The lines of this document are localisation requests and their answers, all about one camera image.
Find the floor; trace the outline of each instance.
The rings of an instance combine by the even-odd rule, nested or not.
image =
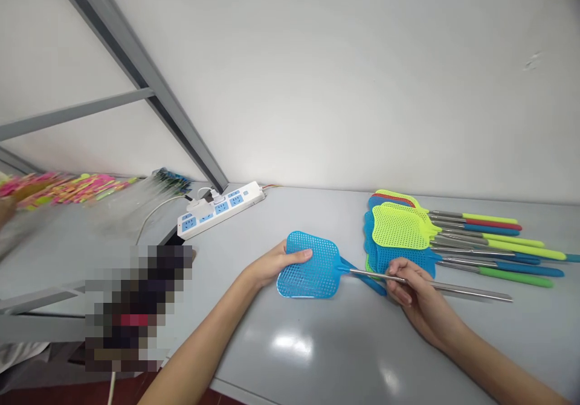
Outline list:
[[[118,380],[115,383],[113,405],[136,405],[157,373],[146,372],[135,378]],[[109,383],[77,384],[71,386],[43,387],[37,389],[12,390],[0,396],[0,404],[9,405],[106,405]],[[207,390],[198,405],[243,405],[241,402]]]

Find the table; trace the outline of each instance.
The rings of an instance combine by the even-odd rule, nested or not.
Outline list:
[[[228,192],[238,186],[229,186]],[[198,252],[183,303],[167,327],[169,356],[218,302],[236,276],[294,230],[337,244],[364,267],[363,215],[370,193],[273,188],[264,201],[186,241]],[[422,197],[432,210],[517,218],[522,237],[580,252],[580,207]],[[437,280],[509,293],[514,303],[448,296],[462,319],[525,370],[572,398],[580,374],[580,264],[559,263],[552,289],[437,268]],[[422,340],[400,308],[360,280],[343,276],[331,300],[260,292],[241,321],[211,388],[251,404],[494,403]]]
[[[195,194],[208,183],[193,183]],[[153,225],[146,225],[140,245],[161,245],[185,213],[186,199],[176,199],[155,212]],[[129,247],[134,235],[104,235],[95,230],[90,209],[80,204],[58,206],[52,221],[39,229],[0,262],[0,299],[91,278],[101,268],[129,266]],[[84,316],[84,296],[47,305],[33,311],[43,314]]]

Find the metal frame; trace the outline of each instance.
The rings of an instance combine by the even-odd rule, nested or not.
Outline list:
[[[4,163],[15,171],[20,172],[23,175],[31,172],[42,172],[42,169],[38,168],[32,163],[27,162],[23,158],[12,154],[10,151],[2,147],[0,147],[0,162]]]
[[[95,35],[137,88],[151,88],[147,102],[196,163],[212,186],[223,193],[228,180],[190,119],[149,59],[114,0],[70,0]]]
[[[117,61],[137,88],[116,96],[59,109],[0,126],[0,141],[50,126],[92,115],[104,110],[146,99],[149,106],[171,131],[185,152],[220,193],[228,180],[193,127],[189,117],[141,46],[114,0],[70,0],[83,19]],[[0,147],[0,164],[22,174],[41,172],[33,164]],[[69,299],[85,291],[84,281],[50,288],[0,302],[0,342],[36,341],[42,331],[49,341],[84,340],[84,319],[50,316],[23,316],[35,308]]]
[[[30,118],[14,121],[0,126],[0,141],[22,136],[47,127],[52,127],[78,118],[93,115],[108,109],[134,103],[136,101],[149,98],[155,95],[150,88],[138,89],[126,92],[113,97],[94,100],[89,103],[82,103],[36,115]]]
[[[0,300],[1,314],[20,314],[85,293],[85,280]]]
[[[187,155],[219,193],[228,179],[141,46],[114,0],[70,0],[137,90],[0,126],[0,141],[146,99]],[[0,147],[0,162],[22,173],[41,169]]]

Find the white power strip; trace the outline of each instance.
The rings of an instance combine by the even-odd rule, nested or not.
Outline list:
[[[183,240],[191,239],[255,203],[259,203],[264,198],[266,195],[262,188],[252,181],[224,195],[222,201],[217,204],[214,201],[202,200],[198,205],[188,207],[188,213],[177,219],[177,235]]]

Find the white wall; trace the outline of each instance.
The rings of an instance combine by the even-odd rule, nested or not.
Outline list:
[[[230,181],[580,203],[575,0],[116,1]]]
[[[69,0],[0,0],[0,123],[135,87]],[[145,102],[0,143],[53,170],[205,178]]]

